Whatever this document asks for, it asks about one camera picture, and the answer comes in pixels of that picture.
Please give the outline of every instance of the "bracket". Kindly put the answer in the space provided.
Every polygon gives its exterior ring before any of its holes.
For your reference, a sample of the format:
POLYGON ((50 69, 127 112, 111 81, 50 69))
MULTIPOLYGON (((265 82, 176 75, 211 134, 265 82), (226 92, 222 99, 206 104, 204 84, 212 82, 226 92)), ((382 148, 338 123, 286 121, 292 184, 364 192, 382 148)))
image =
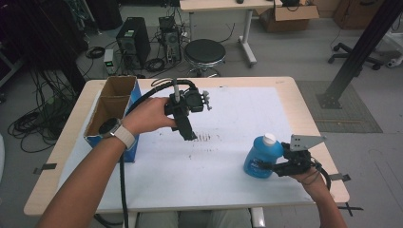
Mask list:
POLYGON ((317 144, 326 141, 325 136, 303 136, 303 135, 291 135, 290 150, 301 151, 308 150, 317 144))

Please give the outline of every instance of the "round stool seat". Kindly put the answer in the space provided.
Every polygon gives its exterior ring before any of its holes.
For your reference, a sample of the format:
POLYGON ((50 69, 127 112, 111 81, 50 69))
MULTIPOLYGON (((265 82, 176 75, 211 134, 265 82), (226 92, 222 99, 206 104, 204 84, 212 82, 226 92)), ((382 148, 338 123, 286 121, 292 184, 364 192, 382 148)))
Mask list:
POLYGON ((212 40, 195 40, 184 48, 184 58, 194 65, 214 66, 222 62, 224 57, 224 46, 212 40))

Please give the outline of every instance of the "metal pole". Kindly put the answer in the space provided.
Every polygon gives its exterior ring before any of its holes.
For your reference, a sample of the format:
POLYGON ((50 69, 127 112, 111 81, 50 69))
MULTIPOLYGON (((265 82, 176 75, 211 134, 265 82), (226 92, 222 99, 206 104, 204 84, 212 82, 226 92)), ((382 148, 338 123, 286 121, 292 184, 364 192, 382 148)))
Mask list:
POLYGON ((403 10, 402 0, 385 0, 362 33, 352 52, 324 94, 317 94, 322 108, 341 108, 338 99, 358 73, 368 56, 403 10))

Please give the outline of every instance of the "cardboard box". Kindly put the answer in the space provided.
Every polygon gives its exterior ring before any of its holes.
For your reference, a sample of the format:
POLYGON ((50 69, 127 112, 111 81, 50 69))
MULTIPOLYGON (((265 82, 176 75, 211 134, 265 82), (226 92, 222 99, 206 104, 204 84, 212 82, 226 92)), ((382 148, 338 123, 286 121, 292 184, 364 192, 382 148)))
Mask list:
POLYGON ((310 19, 318 18, 317 6, 275 7, 259 16, 260 23, 269 32, 306 30, 310 19))
POLYGON ((383 0, 341 0, 335 22, 342 29, 365 29, 382 4, 383 0))
MULTIPOLYGON (((98 134, 100 126, 109 118, 121 119, 127 109, 142 96, 136 77, 112 76, 107 78, 104 88, 86 126, 84 138, 94 147, 102 137, 98 134)), ((139 136, 136 143, 124 153, 125 162, 134 162, 139 136)))
POLYGON ((341 0, 313 0, 320 18, 333 18, 341 0))

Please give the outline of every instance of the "wooden table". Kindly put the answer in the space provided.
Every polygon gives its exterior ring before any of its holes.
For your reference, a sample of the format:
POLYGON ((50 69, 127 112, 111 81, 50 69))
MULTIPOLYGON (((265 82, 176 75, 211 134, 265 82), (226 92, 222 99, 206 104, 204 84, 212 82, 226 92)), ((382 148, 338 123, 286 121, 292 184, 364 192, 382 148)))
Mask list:
MULTIPOLYGON (((284 113, 294 134, 319 136, 319 132, 312 116, 302 99, 295 81, 290 77, 239 77, 239 78, 194 78, 190 79, 197 87, 274 87, 277 90, 282 103, 284 113)), ((139 80, 140 88, 147 91, 153 80, 139 80)), ((102 89, 105 80, 94 80, 86 83, 86 86, 74 106, 67 124, 56 143, 48 163, 57 163, 55 169, 44 170, 37 181, 24 212, 27 215, 40 216, 45 211, 49 202, 55 195, 58 182, 64 169, 67 158, 77 140, 77 135, 86 119, 96 94, 102 89)), ((310 150, 329 174, 336 174, 337 169, 324 143, 310 150)), ((331 194, 335 202, 346 202, 349 194, 342 180, 333 181, 331 194)))
POLYGON ((181 0, 181 9, 189 12, 189 27, 190 27, 190 40, 192 40, 192 33, 194 33, 193 14, 200 11, 215 11, 215 10, 246 10, 245 25, 243 29, 243 36, 240 36, 239 41, 243 50, 246 53, 249 61, 249 67, 256 64, 258 61, 248 44, 249 29, 251 26, 252 14, 254 9, 272 8, 274 1, 267 0, 245 0, 242 4, 238 4, 236 0, 181 0))

